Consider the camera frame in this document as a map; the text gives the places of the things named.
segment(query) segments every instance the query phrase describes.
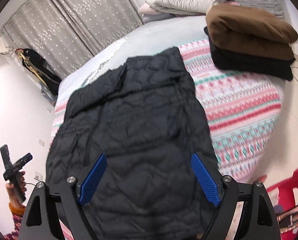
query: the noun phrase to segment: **folded black clothing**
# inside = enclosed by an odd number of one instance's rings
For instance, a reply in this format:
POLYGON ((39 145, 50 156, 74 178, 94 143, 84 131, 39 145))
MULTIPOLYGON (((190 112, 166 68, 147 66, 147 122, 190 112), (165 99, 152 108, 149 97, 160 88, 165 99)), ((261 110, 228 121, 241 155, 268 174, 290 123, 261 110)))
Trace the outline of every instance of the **folded black clothing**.
POLYGON ((220 49, 212 42, 208 28, 204 28, 209 37, 211 58, 215 66, 222 70, 238 70, 279 77, 288 81, 293 79, 290 65, 295 61, 259 57, 220 49))
POLYGON ((171 48, 128 58, 71 95, 46 182, 60 185, 104 153, 107 169, 83 208, 98 238, 185 239, 203 233, 216 210, 191 168, 195 152, 217 167, 193 79, 171 48))

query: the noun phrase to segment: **star pattern curtain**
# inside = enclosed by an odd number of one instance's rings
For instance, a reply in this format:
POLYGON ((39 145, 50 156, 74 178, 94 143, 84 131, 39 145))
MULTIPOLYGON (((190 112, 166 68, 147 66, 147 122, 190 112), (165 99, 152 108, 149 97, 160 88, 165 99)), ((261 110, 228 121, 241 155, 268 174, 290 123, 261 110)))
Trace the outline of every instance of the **star pattern curtain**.
POLYGON ((29 0, 5 24, 16 48, 32 48, 61 78, 142 25, 132 0, 29 0))

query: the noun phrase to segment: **tile floor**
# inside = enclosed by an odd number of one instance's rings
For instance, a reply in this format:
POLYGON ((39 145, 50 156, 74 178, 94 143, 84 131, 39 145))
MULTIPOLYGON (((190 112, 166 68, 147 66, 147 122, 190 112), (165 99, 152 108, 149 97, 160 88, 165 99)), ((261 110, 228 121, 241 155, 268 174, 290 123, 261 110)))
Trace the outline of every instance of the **tile floor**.
MULTIPOLYGON (((298 79, 298 69, 293 68, 298 79)), ((253 179, 267 174, 265 186, 269 187, 283 179, 291 177, 298 168, 298 82, 287 82, 285 99, 276 130, 268 142, 266 154, 259 164, 253 179)))

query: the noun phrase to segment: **blue gripper pad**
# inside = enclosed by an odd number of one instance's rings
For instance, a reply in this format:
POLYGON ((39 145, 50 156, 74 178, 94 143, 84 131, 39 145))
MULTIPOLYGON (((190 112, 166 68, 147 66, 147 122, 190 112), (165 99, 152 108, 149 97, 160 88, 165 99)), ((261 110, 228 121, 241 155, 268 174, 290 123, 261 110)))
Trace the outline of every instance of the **blue gripper pad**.
POLYGON ((107 158, 102 154, 80 186, 80 197, 78 202, 81 206, 84 206, 91 201, 106 168, 107 158))
POLYGON ((221 202, 218 192, 218 185, 215 183, 196 153, 191 157, 191 167, 208 201, 218 207, 221 202))

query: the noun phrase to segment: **orange sleeve cuff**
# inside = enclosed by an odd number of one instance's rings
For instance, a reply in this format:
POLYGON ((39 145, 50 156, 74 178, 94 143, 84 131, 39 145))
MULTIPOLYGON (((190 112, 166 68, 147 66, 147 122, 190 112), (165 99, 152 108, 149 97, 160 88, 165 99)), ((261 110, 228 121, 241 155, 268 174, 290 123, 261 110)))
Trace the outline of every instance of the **orange sleeve cuff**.
POLYGON ((13 207, 10 203, 9 203, 9 209, 10 209, 10 211, 13 213, 13 214, 15 214, 15 215, 17 215, 17 216, 20 216, 20 217, 23 217, 23 215, 24 215, 24 213, 25 213, 25 206, 24 205, 22 205, 22 208, 15 208, 15 207, 13 207))

